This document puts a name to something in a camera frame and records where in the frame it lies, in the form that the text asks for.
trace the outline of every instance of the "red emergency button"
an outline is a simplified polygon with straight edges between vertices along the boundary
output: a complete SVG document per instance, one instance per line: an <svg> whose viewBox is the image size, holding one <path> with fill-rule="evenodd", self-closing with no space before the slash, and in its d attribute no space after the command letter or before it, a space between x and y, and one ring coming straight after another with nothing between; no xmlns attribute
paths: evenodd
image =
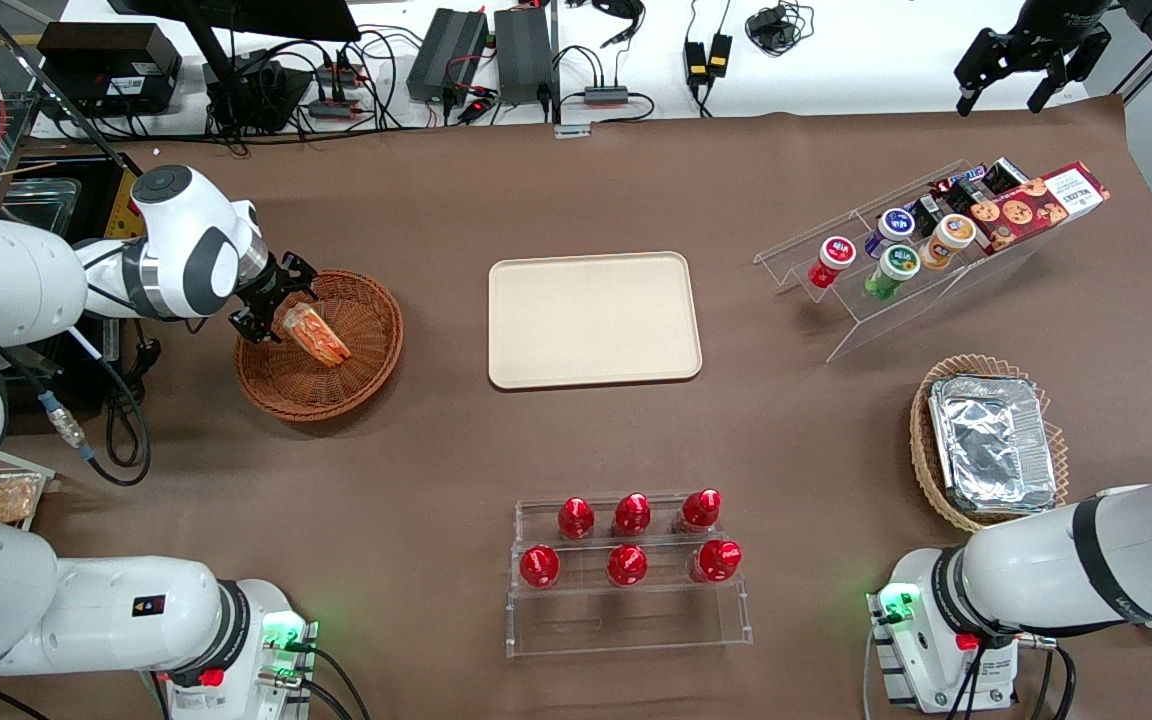
<svg viewBox="0 0 1152 720"><path fill-rule="evenodd" d="M219 688L220 683L225 682L225 670L220 667L207 667L207 669L198 673L198 684L205 688Z"/></svg>

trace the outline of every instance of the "power supply box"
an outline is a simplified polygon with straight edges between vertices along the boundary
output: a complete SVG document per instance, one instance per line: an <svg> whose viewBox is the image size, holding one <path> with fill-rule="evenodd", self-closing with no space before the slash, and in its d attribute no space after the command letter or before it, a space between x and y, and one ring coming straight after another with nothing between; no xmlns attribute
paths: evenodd
<svg viewBox="0 0 1152 720"><path fill-rule="evenodd" d="M48 23L45 73L89 118L168 109L180 54L154 23ZM58 118L52 105L50 115Z"/></svg>
<svg viewBox="0 0 1152 720"><path fill-rule="evenodd" d="M550 99L554 50L550 45L547 13L543 8L498 10L497 71L500 100L511 104Z"/></svg>
<svg viewBox="0 0 1152 720"><path fill-rule="evenodd" d="M463 86L472 85L486 45L488 17L484 13L439 8L407 74L407 92L417 103L441 103L445 90L456 97L453 105L462 105L467 93Z"/></svg>

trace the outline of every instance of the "aluminum foil container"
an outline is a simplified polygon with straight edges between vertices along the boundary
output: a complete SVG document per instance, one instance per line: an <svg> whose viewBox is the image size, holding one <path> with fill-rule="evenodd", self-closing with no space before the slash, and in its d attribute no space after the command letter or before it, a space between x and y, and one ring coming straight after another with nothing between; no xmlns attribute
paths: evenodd
<svg viewBox="0 0 1152 720"><path fill-rule="evenodd" d="M1056 506L1032 382L952 376L932 382L927 402L952 505L983 515L1032 515Z"/></svg>

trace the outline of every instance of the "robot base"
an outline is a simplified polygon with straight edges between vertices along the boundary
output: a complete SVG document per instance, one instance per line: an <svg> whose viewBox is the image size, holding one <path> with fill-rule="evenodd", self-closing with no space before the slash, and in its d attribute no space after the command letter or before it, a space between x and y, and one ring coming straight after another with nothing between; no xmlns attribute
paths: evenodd
<svg viewBox="0 0 1152 720"><path fill-rule="evenodd" d="M870 619L890 612L905 615L902 623L877 626L879 664L893 705L916 705L927 714L942 714L954 705L977 650L960 650L958 637L937 608L933 597L933 566L941 555L935 550L916 550L896 563L890 583L869 597ZM1011 706L1011 682L1016 679L1016 643L984 651L973 710ZM958 711L968 705L968 694Z"/></svg>
<svg viewBox="0 0 1152 720"><path fill-rule="evenodd" d="M311 639L305 619L293 612L283 592L265 579L240 579L238 588L251 602L251 620L237 660L215 687L166 683L172 720L279 720L285 708L293 707L298 712L289 717L303 717L305 705L297 700L298 691L257 683L256 676L262 667L300 670L298 653L271 650L265 647L265 641Z"/></svg>

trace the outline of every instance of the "green jar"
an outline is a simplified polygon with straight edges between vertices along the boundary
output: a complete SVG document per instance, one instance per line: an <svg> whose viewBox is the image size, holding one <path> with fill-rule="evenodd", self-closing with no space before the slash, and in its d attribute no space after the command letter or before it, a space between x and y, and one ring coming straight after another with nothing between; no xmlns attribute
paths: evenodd
<svg viewBox="0 0 1152 720"><path fill-rule="evenodd" d="M912 247L887 247L874 272L865 278L865 291L873 300L892 300L896 297L900 286L918 274L918 252Z"/></svg>

